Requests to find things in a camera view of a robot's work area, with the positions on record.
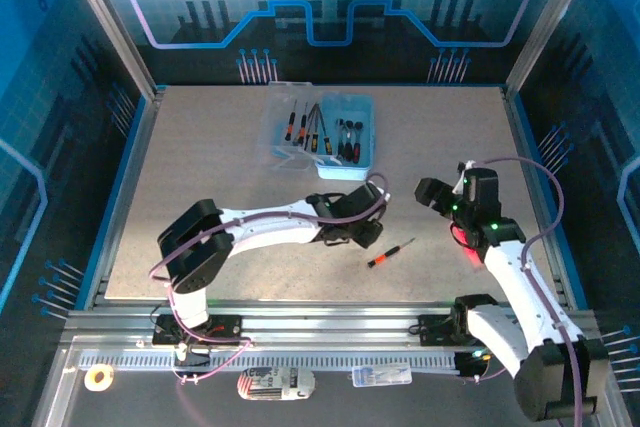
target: label sticker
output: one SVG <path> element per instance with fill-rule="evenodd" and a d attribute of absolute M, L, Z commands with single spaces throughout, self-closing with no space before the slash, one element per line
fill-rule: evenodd
<path fill-rule="evenodd" d="M 381 387 L 411 383 L 411 366 L 408 362 L 385 365 L 364 365 L 351 371 L 354 387 Z"/>
<path fill-rule="evenodd" d="M 313 372 L 295 367 L 255 367 L 238 379 L 238 393 L 247 400 L 308 399 L 315 387 Z"/>

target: red screwdriver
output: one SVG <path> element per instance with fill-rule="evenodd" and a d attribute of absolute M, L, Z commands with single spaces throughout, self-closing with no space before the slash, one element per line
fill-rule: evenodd
<path fill-rule="evenodd" d="M 374 265 L 378 265 L 381 264 L 382 262 L 384 262 L 385 260 L 387 260 L 389 257 L 391 257 L 392 255 L 397 254 L 398 252 L 400 252 L 400 249 L 404 249 L 407 245 L 409 245 L 411 242 L 413 242 L 414 240 L 416 240 L 416 238 L 412 238 L 411 240 L 408 240 L 407 242 L 405 242 L 402 245 L 396 245 L 395 247 L 391 247 L 389 250 L 387 250 L 384 254 L 382 254 L 379 257 L 376 257 L 373 260 L 370 260 L 369 262 L 367 262 L 367 265 L 369 266 L 369 268 L 372 268 Z"/>

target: glass panel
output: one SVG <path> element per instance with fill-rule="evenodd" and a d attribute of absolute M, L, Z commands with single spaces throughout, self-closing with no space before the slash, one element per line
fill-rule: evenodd
<path fill-rule="evenodd" d="M 112 2 L 158 83 L 442 84 L 503 83 L 546 0 Z"/>
<path fill-rule="evenodd" d="M 30 425 L 139 92 L 85 0 L 0 5 L 0 415 Z"/>
<path fill-rule="evenodd" d="M 589 307 L 604 332 L 635 322 L 636 334 L 639 2 L 573 0 L 521 92 L 542 159 L 565 192 L 563 225 Z M 616 347 L 622 350 L 616 360 L 632 357 L 625 342 Z M 638 377 L 633 374 L 618 377 Z M 640 383 L 620 386 L 633 390 Z M 625 393 L 635 423 L 640 422 L 637 395 Z"/>

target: tool tray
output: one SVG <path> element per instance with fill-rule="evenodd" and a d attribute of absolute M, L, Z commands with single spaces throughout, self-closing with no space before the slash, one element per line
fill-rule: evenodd
<path fill-rule="evenodd" d="M 313 124 L 309 123 L 309 115 L 314 104 L 318 103 L 327 136 L 331 142 L 332 153 L 325 149 L 322 123 L 318 121 L 318 149 L 311 152 L 312 136 L 308 148 L 296 145 L 302 116 L 307 115 L 306 132 L 313 134 Z M 289 117 L 294 109 L 295 120 L 291 140 L 285 140 L 289 126 Z M 343 119 L 362 122 L 360 131 L 360 160 L 356 164 L 338 156 L 340 134 L 336 121 Z M 346 132 L 342 133 L 346 144 Z M 356 140 L 355 130 L 351 130 L 351 144 Z M 318 175 L 323 179 L 364 180 L 373 167 L 375 151 L 375 123 L 373 115 L 373 99 L 368 95 L 345 94 L 321 89 L 311 83 L 271 82 L 267 103 L 262 115 L 261 133 L 258 148 L 262 163 L 269 168 L 281 171 L 300 172 L 309 170 L 315 165 Z"/>

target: purple cable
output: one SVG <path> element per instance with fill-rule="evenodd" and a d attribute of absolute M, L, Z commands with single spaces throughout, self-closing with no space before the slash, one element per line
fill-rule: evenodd
<path fill-rule="evenodd" d="M 160 282 L 171 282 L 171 279 L 169 279 L 168 277 L 158 277 L 156 275 L 156 272 L 158 270 L 160 270 L 160 268 L 162 268 L 165 265 L 167 265 L 169 262 L 171 262 L 174 259 L 176 259 L 178 256 L 182 255 L 187 249 L 189 249 L 190 247 L 192 247 L 196 243 L 200 242 L 203 238 L 209 237 L 211 235 L 214 235 L 214 234 L 216 234 L 216 233 L 218 233 L 218 232 L 220 232 L 222 230 L 225 230 L 225 229 L 227 229 L 229 227 L 240 226 L 243 222 L 251 222 L 251 221 L 254 221 L 254 220 L 260 220 L 260 219 L 264 219 L 264 218 L 267 218 L 267 217 L 288 217 L 288 218 L 292 218 L 292 219 L 313 220 L 313 221 L 316 221 L 316 222 L 322 223 L 322 224 L 340 225 L 340 224 L 349 224 L 351 222 L 357 222 L 358 220 L 365 219 L 365 218 L 369 217 L 371 214 L 377 212 L 378 209 L 382 206 L 382 204 L 386 203 L 385 196 L 387 195 L 387 193 L 389 191 L 389 182 L 387 181 L 387 178 L 382 174 L 373 173 L 373 174 L 371 174 L 371 175 L 369 175 L 367 177 L 365 182 L 369 182 L 373 177 L 379 177 L 382 180 L 382 183 L 383 183 L 382 191 L 383 191 L 383 193 L 371 207 L 369 207 L 367 210 L 365 210 L 364 212 L 362 212 L 362 213 L 360 213 L 358 215 L 353 215 L 351 217 L 344 217 L 344 218 L 341 218 L 341 219 L 334 219 L 334 218 L 330 218 L 330 217 L 318 217 L 318 216 L 315 216 L 315 215 L 300 214 L 298 212 L 274 211 L 274 212 L 260 212 L 260 213 L 257 213 L 257 214 L 247 215 L 246 217 L 242 217 L 240 219 L 233 219 L 233 220 L 230 220 L 229 222 L 225 222 L 224 224 L 220 224 L 220 225 L 217 225 L 215 227 L 212 227 L 211 229 L 208 229 L 208 230 L 205 230 L 203 232 L 200 232 L 195 237 L 192 237 L 191 239 L 189 239 L 187 242 L 182 244 L 180 247 L 178 247 L 176 250 L 171 252 L 164 259 L 162 259 L 160 262 L 158 262 L 156 265 L 154 265 L 153 268 L 149 271 L 149 277 L 152 280 L 157 280 L 157 281 L 160 281 Z"/>
<path fill-rule="evenodd" d="M 567 329 L 562 324 L 560 317 L 558 316 L 555 309 L 551 305 L 551 302 L 549 301 L 544 291 L 540 287 L 540 284 L 538 284 L 538 281 L 531 273 L 531 269 L 527 268 L 526 266 L 527 253 L 529 252 L 529 249 L 531 248 L 533 243 L 540 240 L 545 235 L 548 235 L 549 233 L 551 233 L 553 229 L 555 229 L 558 226 L 558 224 L 560 224 L 560 220 L 562 219 L 562 214 L 564 213 L 564 194 L 562 192 L 562 186 L 560 185 L 558 178 L 555 175 L 553 175 L 553 173 L 549 169 L 539 164 L 535 160 L 527 159 L 526 157 L 519 157 L 519 156 L 498 157 L 495 159 L 478 162 L 478 165 L 483 165 L 483 164 L 489 165 L 496 162 L 504 162 L 504 161 L 523 162 L 525 164 L 533 165 L 535 168 L 541 170 L 542 172 L 545 173 L 547 177 L 549 177 L 554 187 L 556 188 L 556 192 L 558 193 L 558 215 L 556 216 L 555 220 L 551 223 L 551 225 L 549 225 L 542 232 L 538 233 L 537 235 L 534 235 L 533 237 L 531 237 L 529 240 L 525 242 L 524 246 L 522 247 L 522 253 L 520 254 L 520 261 L 522 262 L 522 271 L 524 272 L 525 276 L 529 280 L 529 283 L 533 287 L 533 290 L 535 290 L 536 294 L 540 298 L 540 301 L 543 303 L 543 305 L 549 312 L 549 315 L 557 325 L 558 332 L 560 332 L 560 335 L 562 336 L 562 340 L 564 340 L 564 343 L 567 345 L 567 351 L 569 352 L 569 361 L 571 363 L 571 373 L 573 375 L 573 394 L 574 394 L 573 395 L 574 397 L 573 422 L 574 422 L 574 427 L 581 427 L 582 426 L 582 381 L 580 379 L 580 366 L 578 365 L 578 358 L 576 356 L 576 351 L 573 348 L 573 344 L 571 343 L 571 339 L 569 338 L 569 333 L 567 332 Z"/>

